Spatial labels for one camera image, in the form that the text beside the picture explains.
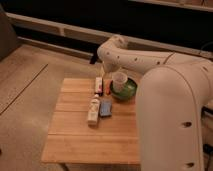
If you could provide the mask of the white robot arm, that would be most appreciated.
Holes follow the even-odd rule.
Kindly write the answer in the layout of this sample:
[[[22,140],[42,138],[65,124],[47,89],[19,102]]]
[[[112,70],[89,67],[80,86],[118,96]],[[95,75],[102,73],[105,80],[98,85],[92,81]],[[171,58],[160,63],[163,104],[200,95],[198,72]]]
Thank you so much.
[[[107,72],[142,75],[135,99],[141,171],[205,171],[201,113],[213,100],[213,61],[127,46],[114,35],[97,54]]]

